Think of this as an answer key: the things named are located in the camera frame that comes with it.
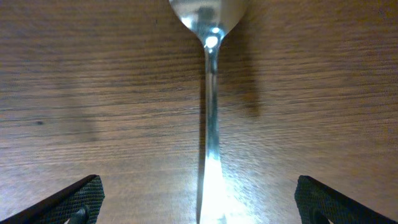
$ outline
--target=black object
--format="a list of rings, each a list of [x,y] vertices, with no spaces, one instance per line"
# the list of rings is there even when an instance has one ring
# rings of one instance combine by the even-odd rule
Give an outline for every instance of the black object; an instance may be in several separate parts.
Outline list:
[[[309,176],[300,176],[294,198],[303,224],[397,223]]]
[[[5,223],[96,223],[105,198],[101,179],[89,175],[49,198],[0,222]]]

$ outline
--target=spoon neck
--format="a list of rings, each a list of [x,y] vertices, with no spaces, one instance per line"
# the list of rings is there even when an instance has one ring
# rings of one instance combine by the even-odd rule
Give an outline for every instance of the spoon neck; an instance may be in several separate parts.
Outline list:
[[[220,159],[218,140],[218,51],[219,47],[205,47],[206,60],[206,158]]]

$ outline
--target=wooden surface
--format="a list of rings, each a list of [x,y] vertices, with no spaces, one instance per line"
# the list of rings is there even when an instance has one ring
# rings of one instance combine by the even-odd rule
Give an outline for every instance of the wooden surface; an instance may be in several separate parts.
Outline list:
[[[219,66],[235,223],[300,223],[299,175],[398,220],[397,18],[252,1]],[[0,219],[99,174],[98,223],[195,223],[203,67],[166,0],[1,1]]]

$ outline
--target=metal spoon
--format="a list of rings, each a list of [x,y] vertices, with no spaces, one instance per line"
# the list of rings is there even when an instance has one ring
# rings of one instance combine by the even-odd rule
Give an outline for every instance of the metal spoon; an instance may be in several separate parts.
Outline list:
[[[239,22],[247,0],[169,0],[180,20],[194,32],[206,56],[206,157],[200,223],[226,223],[226,193],[221,169],[217,120],[218,51]]]

